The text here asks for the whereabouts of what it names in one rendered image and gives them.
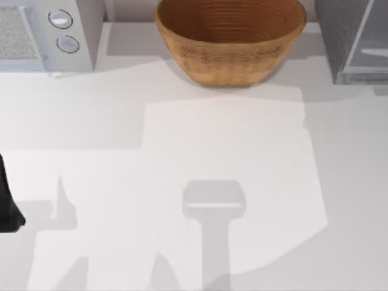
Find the pale microwave oven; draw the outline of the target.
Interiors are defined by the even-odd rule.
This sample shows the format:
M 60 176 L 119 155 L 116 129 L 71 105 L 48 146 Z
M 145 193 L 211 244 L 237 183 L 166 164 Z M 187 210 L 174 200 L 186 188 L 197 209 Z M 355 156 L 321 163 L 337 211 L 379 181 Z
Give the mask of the pale microwave oven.
M 68 29 L 51 25 L 48 14 L 65 10 Z M 105 18 L 104 0 L 0 0 L 0 72 L 92 72 Z M 76 38 L 74 54 L 60 51 L 56 39 Z

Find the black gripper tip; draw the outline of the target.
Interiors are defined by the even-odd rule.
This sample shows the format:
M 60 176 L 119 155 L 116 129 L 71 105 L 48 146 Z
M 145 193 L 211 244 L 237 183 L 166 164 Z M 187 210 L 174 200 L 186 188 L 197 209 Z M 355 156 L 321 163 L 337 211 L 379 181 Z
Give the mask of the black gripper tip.
M 10 192 L 4 159 L 0 154 L 0 233 L 15 233 L 25 223 L 26 219 Z

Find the brown woven basket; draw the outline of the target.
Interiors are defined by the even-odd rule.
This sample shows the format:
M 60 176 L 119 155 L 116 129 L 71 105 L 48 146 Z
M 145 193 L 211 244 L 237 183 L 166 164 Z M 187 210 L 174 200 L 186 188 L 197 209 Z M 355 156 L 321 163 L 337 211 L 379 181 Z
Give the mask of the brown woven basket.
M 202 85 L 266 79 L 307 22 L 300 0 L 160 0 L 155 24 L 173 59 Z

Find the round microwave knob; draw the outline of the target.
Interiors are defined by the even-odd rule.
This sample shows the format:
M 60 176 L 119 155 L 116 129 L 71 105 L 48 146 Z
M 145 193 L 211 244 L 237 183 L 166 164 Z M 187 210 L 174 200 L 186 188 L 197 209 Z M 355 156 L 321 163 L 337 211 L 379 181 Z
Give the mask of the round microwave knob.
M 48 14 L 48 20 L 52 26 L 58 29 L 68 29 L 73 24 L 71 14 L 65 10 L 52 11 Z
M 58 37 L 56 39 L 56 46 L 60 51 L 68 54 L 74 54 L 80 49 L 79 41 L 70 35 Z

